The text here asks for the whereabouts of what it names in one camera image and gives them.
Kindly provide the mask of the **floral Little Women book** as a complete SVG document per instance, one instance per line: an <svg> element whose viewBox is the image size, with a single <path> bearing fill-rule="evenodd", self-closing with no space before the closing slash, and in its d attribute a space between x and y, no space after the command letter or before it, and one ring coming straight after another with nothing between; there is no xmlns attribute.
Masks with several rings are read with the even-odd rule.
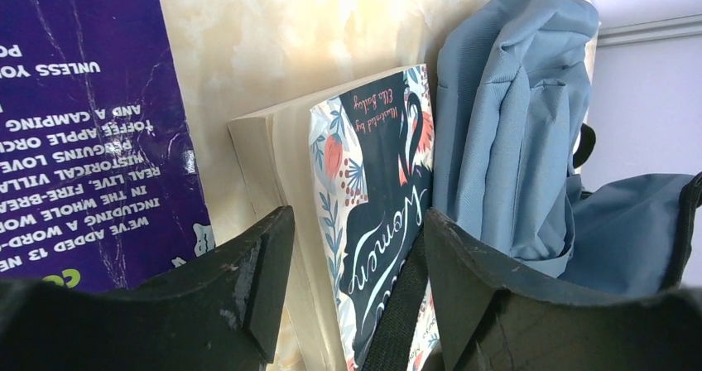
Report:
<svg viewBox="0 0 702 371"><path fill-rule="evenodd" d="M357 79L228 123L256 215L290 206L286 307L308 370L365 370L430 204L425 65Z"/></svg>

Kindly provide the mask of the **blue student backpack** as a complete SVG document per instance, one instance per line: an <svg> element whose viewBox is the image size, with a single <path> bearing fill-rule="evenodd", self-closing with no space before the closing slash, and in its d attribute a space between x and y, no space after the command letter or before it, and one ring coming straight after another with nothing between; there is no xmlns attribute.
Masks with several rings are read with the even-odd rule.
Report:
<svg viewBox="0 0 702 371"><path fill-rule="evenodd" d="M584 0L491 0L447 37L437 61L436 210L474 239L549 277L627 299L680 286L701 178L649 174L586 191ZM367 370L408 365L431 289L424 228L401 270Z"/></svg>

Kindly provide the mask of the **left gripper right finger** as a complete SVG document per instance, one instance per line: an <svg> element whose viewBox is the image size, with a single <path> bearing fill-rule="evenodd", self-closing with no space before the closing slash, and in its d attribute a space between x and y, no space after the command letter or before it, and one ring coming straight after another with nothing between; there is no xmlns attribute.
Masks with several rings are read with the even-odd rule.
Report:
<svg viewBox="0 0 702 371"><path fill-rule="evenodd" d="M446 216L425 218L448 370L698 370L701 291L627 299L538 272Z"/></svg>

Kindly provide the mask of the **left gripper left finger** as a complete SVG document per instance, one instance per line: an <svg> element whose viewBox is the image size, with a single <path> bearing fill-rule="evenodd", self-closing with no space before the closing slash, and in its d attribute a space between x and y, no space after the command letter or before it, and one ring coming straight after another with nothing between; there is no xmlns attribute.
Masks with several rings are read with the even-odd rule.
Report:
<svg viewBox="0 0 702 371"><path fill-rule="evenodd" d="M296 224L282 206L132 290L1 282L4 370L264 370L275 358Z"/></svg>

